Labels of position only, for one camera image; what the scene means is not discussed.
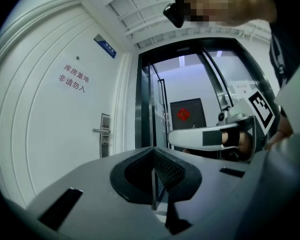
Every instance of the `metal door handle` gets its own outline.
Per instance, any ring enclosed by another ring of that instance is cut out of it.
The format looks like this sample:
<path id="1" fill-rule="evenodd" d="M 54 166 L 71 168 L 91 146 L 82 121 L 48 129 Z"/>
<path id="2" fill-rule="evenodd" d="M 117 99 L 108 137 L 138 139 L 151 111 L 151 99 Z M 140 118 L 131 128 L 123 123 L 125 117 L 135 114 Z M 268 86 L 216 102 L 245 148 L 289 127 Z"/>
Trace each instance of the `metal door handle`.
<path id="1" fill-rule="evenodd" d="M 99 134 L 110 134 L 110 130 L 100 130 L 100 129 L 92 129 L 93 133 L 99 133 Z"/>

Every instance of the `blue sign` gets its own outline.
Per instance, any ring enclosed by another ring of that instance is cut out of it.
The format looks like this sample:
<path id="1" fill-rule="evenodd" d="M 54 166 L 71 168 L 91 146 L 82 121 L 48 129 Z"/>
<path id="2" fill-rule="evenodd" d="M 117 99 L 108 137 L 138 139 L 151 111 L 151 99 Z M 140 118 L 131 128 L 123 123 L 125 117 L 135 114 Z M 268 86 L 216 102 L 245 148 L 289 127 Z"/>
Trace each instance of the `blue sign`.
<path id="1" fill-rule="evenodd" d="M 94 40 L 112 57 L 115 58 L 117 52 L 104 40 L 101 35 L 97 35 Z"/>

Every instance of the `red decoration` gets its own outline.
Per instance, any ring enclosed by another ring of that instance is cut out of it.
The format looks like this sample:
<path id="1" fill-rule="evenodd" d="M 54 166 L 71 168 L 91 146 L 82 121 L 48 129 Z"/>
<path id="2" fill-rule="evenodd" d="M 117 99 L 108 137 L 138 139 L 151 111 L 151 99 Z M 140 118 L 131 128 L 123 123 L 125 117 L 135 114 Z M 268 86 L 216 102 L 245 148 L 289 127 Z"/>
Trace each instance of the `red decoration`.
<path id="1" fill-rule="evenodd" d="M 178 118 L 180 118 L 182 121 L 185 121 L 190 116 L 190 113 L 185 109 L 181 108 L 180 111 L 177 114 Z"/>

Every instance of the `black strap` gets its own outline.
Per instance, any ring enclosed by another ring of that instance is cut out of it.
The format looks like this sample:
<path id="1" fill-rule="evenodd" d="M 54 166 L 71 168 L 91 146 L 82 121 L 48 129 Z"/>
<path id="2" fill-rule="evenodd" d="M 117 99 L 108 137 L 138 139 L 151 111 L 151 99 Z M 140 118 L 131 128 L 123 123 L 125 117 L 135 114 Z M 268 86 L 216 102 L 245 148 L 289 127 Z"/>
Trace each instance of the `black strap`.
<path id="1" fill-rule="evenodd" d="M 225 130 L 228 133 L 228 140 L 225 147 L 237 147 L 239 145 L 240 130 L 238 128 L 230 128 Z"/>

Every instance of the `white door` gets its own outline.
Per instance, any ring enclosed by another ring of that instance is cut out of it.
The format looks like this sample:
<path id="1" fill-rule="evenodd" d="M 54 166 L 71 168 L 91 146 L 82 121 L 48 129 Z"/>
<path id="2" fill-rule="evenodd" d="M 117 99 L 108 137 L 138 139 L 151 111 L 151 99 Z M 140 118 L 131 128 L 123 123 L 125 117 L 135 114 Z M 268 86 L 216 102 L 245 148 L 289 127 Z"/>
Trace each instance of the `white door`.
<path id="1" fill-rule="evenodd" d="M 116 50 L 113 59 L 94 38 Z M 26 207 L 44 188 L 100 157 L 123 54 L 81 8 L 36 26 L 0 65 L 0 188 Z"/>

